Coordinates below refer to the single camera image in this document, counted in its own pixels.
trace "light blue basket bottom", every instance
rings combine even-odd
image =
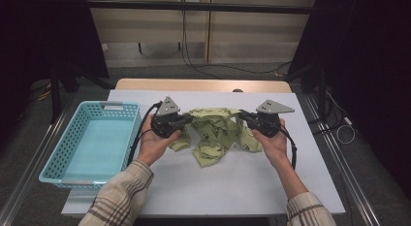
[[[106,181],[119,173],[132,129],[131,120],[91,120],[63,181]]]

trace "green cloth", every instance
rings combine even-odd
[[[221,159],[233,143],[239,143],[251,152],[262,151],[263,147],[254,138],[251,130],[244,126],[244,121],[238,117],[239,110],[227,108],[202,108],[190,112],[194,116],[191,122],[194,130],[200,135],[199,145],[193,153],[202,167],[215,164]],[[187,125],[181,131],[180,138],[170,144],[174,151],[180,151],[190,146],[191,138]]]

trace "blue plastic basket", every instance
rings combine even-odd
[[[126,168],[141,123],[137,103],[82,102],[39,180],[60,188],[101,188]]]

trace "white table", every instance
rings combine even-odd
[[[113,90],[109,101],[138,102],[141,115],[166,96],[181,112],[194,108],[235,108],[255,112],[271,99],[294,108],[280,116],[299,148],[297,173],[331,213],[343,213],[324,159],[316,145],[294,93],[230,93],[202,91]],[[155,174],[141,217],[263,216],[285,213],[287,198],[279,178],[263,152],[234,148],[214,166],[201,168],[192,147],[168,149],[152,165]],[[63,214],[84,215],[96,192],[72,190]]]

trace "plaid sleeve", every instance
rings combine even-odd
[[[152,178],[152,171],[134,160],[101,188],[79,225],[133,225]]]
[[[300,194],[291,199],[287,204],[288,225],[335,225],[330,212],[320,200],[312,193]]]

